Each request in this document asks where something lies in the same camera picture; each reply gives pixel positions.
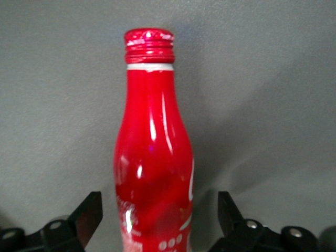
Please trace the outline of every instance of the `bottle neck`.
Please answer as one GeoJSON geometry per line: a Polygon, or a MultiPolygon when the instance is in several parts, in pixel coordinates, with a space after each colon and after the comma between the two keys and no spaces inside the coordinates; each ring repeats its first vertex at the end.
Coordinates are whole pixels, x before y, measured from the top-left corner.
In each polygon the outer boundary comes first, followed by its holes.
{"type": "Polygon", "coordinates": [[[180,118],[171,64],[128,64],[124,119],[162,122],[180,118]]]}

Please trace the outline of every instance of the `red aluminum bottle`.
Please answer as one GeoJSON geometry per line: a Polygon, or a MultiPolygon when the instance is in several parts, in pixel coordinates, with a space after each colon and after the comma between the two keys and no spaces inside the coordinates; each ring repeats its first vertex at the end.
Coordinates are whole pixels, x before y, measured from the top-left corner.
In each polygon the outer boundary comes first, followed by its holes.
{"type": "Polygon", "coordinates": [[[194,160],[177,106],[173,34],[125,34],[127,101],[114,182],[123,252],[191,252],[194,160]]]}

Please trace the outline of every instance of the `black bracket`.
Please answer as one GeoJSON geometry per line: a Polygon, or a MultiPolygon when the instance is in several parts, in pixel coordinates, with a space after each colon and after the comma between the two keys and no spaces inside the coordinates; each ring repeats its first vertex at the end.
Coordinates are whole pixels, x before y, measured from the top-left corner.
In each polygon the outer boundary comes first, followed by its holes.
{"type": "Polygon", "coordinates": [[[91,192],[66,219],[25,236],[21,228],[0,230],[1,252],[84,252],[103,217],[100,192],[91,192]]]}
{"type": "Polygon", "coordinates": [[[254,219],[244,219],[228,192],[218,193],[218,220],[224,237],[209,252],[336,252],[335,227],[326,229],[319,241],[302,227],[287,226],[277,234],[254,219]]]}

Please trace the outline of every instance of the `gray background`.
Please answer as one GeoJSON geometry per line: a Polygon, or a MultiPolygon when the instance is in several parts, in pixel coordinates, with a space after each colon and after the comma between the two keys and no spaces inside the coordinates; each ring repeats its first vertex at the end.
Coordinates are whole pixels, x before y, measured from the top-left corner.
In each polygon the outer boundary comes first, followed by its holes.
{"type": "Polygon", "coordinates": [[[1,1],[0,21],[0,226],[32,233],[101,191],[87,251],[121,251],[111,160],[141,26],[176,38],[194,251],[221,235],[218,190],[276,232],[336,224],[335,1],[1,1]]]}

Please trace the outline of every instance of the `red bottle cap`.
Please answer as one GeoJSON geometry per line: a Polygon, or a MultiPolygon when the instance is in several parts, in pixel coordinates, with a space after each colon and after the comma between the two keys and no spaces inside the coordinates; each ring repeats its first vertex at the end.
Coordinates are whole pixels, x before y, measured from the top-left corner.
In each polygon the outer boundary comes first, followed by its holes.
{"type": "Polygon", "coordinates": [[[124,36],[126,63],[173,63],[174,35],[160,28],[129,30],[124,36]]]}

